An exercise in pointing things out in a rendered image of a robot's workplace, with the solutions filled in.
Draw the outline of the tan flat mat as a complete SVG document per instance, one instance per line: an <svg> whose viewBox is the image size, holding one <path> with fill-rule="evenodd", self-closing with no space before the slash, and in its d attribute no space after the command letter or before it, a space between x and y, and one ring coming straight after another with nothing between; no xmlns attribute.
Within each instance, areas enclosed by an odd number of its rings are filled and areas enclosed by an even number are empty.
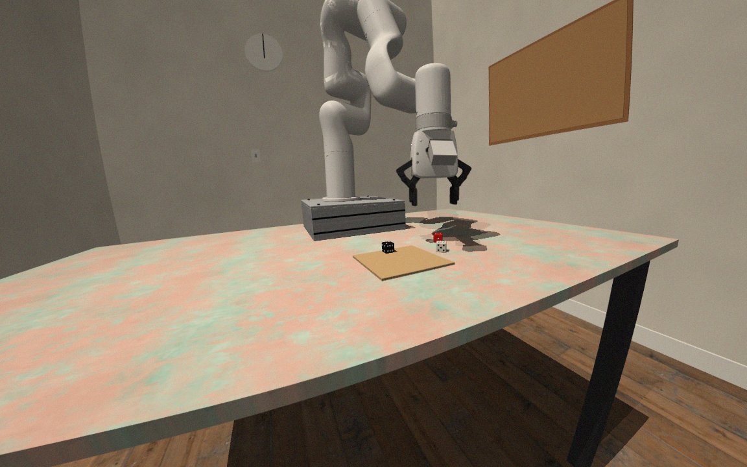
<svg viewBox="0 0 747 467"><path fill-rule="evenodd" d="M353 255L353 258L381 281L445 268L455 264L447 258L412 245L395 248L394 252L388 252L387 254L383 251L365 252L365 254Z"/></svg>

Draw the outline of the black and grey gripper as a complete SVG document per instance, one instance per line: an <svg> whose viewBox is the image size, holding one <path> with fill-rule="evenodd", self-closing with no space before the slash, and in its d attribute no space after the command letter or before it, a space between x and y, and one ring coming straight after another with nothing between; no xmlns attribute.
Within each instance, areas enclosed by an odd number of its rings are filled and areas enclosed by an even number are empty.
<svg viewBox="0 0 747 467"><path fill-rule="evenodd" d="M450 188L450 204L457 204L459 200L459 187L468 178L471 167L467 163L461 162L457 158L454 165L432 165L426 152L430 139L452 139L457 153L457 143L454 131L449 127L434 126L419 129L412 135L411 160L404 163L396 169L396 172L402 182L409 188L409 202L417 206L417 188L416 184L420 177L447 178L453 185ZM411 180L405 176L404 171L411 167ZM462 169L462 174L457 177L458 168Z"/></svg>

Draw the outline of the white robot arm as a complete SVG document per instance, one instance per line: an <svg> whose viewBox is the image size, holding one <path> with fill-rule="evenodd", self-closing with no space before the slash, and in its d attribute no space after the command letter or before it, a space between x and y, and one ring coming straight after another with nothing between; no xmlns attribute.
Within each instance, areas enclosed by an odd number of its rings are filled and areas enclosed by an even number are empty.
<svg viewBox="0 0 747 467"><path fill-rule="evenodd" d="M383 106L417 113L417 130L457 127L451 117L451 76L446 65L428 63L417 70L415 78L394 70L390 60L402 50L406 26L405 13L389 0L324 0L320 17L324 89L330 97L350 101L328 101L320 109L327 189L324 202L361 199L355 196L350 135L364 135L370 129L372 95ZM371 51L366 57L366 76L351 66L344 31L367 38ZM457 158L452 139L430 139L426 152L432 165L454 165Z"/></svg>

